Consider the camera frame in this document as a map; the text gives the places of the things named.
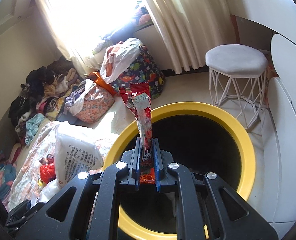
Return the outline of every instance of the yellow bin rim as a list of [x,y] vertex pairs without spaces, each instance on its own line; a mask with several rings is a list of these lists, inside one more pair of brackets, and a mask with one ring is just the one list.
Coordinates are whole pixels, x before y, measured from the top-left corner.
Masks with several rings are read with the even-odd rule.
[[[256,158],[249,135],[236,118],[216,106],[199,102],[173,103],[158,107],[152,110],[151,114],[152,123],[171,116],[190,114],[209,118],[225,128],[234,139],[240,153],[241,176],[237,192],[244,200],[248,200],[256,173]],[[123,150],[137,133],[138,128],[135,121],[121,132],[107,155],[104,169],[119,160]],[[127,235],[138,240],[177,239],[176,234],[155,232],[137,224],[121,206],[119,210],[119,227]]]

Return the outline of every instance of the orange bag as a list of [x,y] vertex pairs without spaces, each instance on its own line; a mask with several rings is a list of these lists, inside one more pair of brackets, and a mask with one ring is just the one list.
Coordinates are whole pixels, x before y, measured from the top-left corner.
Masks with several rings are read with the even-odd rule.
[[88,77],[94,81],[96,84],[107,90],[112,96],[114,96],[117,92],[111,87],[111,85],[106,84],[104,80],[101,78],[99,72],[92,72],[88,75]]

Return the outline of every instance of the teal cloth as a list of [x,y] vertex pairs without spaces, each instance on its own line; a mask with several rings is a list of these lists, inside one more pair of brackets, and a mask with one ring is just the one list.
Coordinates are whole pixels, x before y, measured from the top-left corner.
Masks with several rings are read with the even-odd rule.
[[39,125],[44,120],[44,118],[45,118],[44,115],[39,113],[26,122],[26,139],[25,139],[26,145],[28,146],[30,145],[30,143],[33,140],[33,137],[38,132]]

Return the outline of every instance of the floral print bag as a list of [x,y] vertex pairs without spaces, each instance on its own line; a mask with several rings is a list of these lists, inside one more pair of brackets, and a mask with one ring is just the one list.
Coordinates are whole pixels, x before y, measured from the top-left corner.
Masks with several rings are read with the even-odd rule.
[[161,70],[158,69],[147,47],[140,45],[139,49],[140,53],[136,60],[110,85],[119,92],[120,87],[129,90],[130,84],[148,82],[151,98],[154,99],[161,95],[165,77]]
[[86,123],[96,122],[114,102],[112,95],[96,84],[86,95],[81,111],[75,115]]

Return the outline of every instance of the red plastic bag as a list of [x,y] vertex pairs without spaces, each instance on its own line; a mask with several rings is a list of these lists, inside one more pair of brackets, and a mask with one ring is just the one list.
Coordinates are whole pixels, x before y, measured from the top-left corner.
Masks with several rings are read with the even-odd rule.
[[40,167],[40,179],[46,184],[56,179],[55,163],[45,164]]
[[134,113],[142,144],[140,183],[155,183],[151,154],[151,101],[149,83],[130,84],[131,94],[120,88],[125,105]]

